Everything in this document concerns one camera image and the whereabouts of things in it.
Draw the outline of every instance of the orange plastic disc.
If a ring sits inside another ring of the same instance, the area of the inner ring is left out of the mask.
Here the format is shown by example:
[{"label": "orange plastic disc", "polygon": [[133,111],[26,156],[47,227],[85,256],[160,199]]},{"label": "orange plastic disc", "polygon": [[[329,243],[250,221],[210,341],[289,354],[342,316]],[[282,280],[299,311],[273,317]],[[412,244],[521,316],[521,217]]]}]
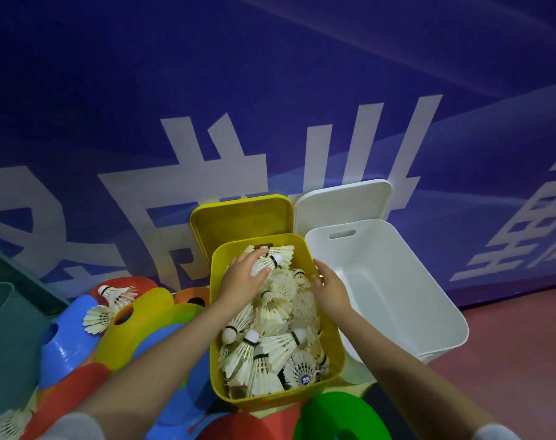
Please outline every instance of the orange plastic disc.
[{"label": "orange plastic disc", "polygon": [[122,278],[113,278],[108,279],[105,282],[97,284],[91,290],[91,296],[95,298],[99,304],[103,304],[106,306],[107,300],[98,294],[98,288],[101,286],[109,286],[115,288],[126,288],[134,286],[134,292],[137,293],[136,298],[142,296],[145,292],[152,290],[153,288],[158,287],[158,285],[150,280],[150,278],[143,278],[141,276],[124,276]]},{"label": "orange plastic disc", "polygon": [[210,289],[208,287],[186,288],[174,294],[174,304],[198,304],[208,307]]},{"label": "orange plastic disc", "polygon": [[61,416],[68,414],[85,398],[106,382],[111,372],[98,362],[75,369],[58,383],[33,414],[20,440],[41,436]]},{"label": "orange plastic disc", "polygon": [[226,415],[213,421],[197,437],[197,440],[275,440],[258,417],[243,412]]}]

